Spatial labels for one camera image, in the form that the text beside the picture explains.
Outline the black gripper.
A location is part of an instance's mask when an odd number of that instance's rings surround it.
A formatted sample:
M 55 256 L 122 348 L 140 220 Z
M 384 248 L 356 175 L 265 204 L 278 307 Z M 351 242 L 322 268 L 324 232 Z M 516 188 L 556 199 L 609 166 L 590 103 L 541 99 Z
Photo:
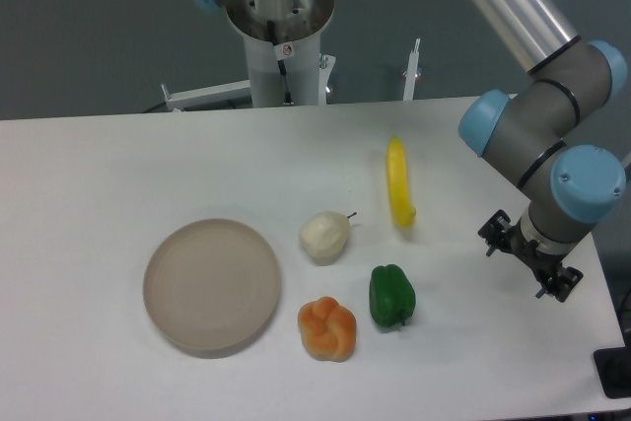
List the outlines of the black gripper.
M 540 289 L 535 294 L 538 299 L 547 295 L 559 303 L 565 303 L 584 277 L 580 270 L 565 267 L 558 256 L 539 251 L 539 242 L 528 241 L 521 227 L 512 226 L 510 217 L 502 209 L 484 223 L 477 235 L 487 245 L 487 257 L 499 250 L 513 255 L 531 270 L 540 284 Z

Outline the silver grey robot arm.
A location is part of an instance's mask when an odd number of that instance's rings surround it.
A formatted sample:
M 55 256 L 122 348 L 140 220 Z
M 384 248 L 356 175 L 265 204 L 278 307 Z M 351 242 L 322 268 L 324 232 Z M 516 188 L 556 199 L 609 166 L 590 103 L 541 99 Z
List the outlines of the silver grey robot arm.
M 243 36 L 254 105 L 325 103 L 319 35 L 334 0 L 193 1 L 225 10 Z M 531 78 L 515 97 L 480 96 L 458 126 L 465 144 L 529 200 L 517 223 L 498 211 L 479 234 L 490 251 L 521 260 L 542 294 L 565 301 L 582 275 L 564 258 L 611 213 L 628 178 L 610 152 L 564 138 L 621 90 L 627 65 L 608 43 L 584 42 L 549 0 L 473 2 Z

